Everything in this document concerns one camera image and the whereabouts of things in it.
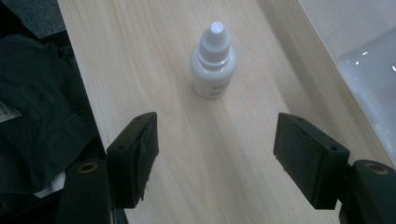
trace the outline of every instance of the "white dropper bottle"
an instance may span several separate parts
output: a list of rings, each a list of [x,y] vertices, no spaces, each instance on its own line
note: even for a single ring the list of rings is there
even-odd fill
[[[206,99],[222,96],[236,67],[230,34],[220,21],[213,22],[201,36],[190,56],[192,86]]]

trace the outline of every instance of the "wooden table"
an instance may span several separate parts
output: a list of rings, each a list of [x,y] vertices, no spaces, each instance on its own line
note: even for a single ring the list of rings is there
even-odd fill
[[[278,112],[391,165],[297,0],[58,0],[105,147],[158,113],[160,155],[131,223],[338,223],[273,155]],[[233,36],[226,94],[200,98],[190,53],[212,21]]]

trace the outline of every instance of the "bottle cap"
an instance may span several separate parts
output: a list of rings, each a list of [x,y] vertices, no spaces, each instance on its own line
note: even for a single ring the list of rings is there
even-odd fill
[[[213,22],[201,36],[199,61],[206,67],[219,67],[230,58],[231,37],[220,21]]]

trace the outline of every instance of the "wood grain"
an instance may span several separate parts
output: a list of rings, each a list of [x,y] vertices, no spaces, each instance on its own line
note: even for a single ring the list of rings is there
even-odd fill
[[[160,155],[131,223],[337,223],[273,156],[278,112],[316,124],[351,161],[390,164],[297,1],[58,1],[104,146],[134,117],[159,116]],[[209,101],[189,58],[217,20],[238,65]]]

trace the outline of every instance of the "bottle label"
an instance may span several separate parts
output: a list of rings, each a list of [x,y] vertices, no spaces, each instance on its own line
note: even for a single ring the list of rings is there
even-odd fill
[[[230,82],[226,82],[224,84],[221,84],[219,86],[214,86],[211,88],[210,91],[210,96],[217,96],[217,95],[221,95],[223,93],[223,91],[227,88],[228,84]]]

